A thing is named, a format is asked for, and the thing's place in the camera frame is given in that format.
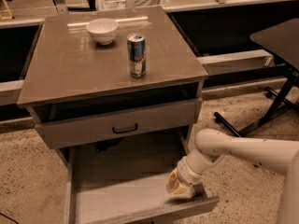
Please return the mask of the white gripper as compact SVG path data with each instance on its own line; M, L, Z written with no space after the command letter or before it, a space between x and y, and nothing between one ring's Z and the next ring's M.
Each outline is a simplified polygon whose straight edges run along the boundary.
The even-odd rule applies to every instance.
M184 156L177 165L177 170L174 169L165 185L169 194L189 195L194 194L191 185L197 185L200 182L200 176L203 171L203 166L200 161L195 158Z

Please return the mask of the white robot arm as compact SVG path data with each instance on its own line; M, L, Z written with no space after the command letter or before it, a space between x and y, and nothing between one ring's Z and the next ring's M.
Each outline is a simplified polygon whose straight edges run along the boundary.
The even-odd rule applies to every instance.
M277 224L299 224L299 143L296 141L233 137L213 129L195 136L195 147L171 172L170 194L182 194L200 182L201 173L229 155L283 175Z

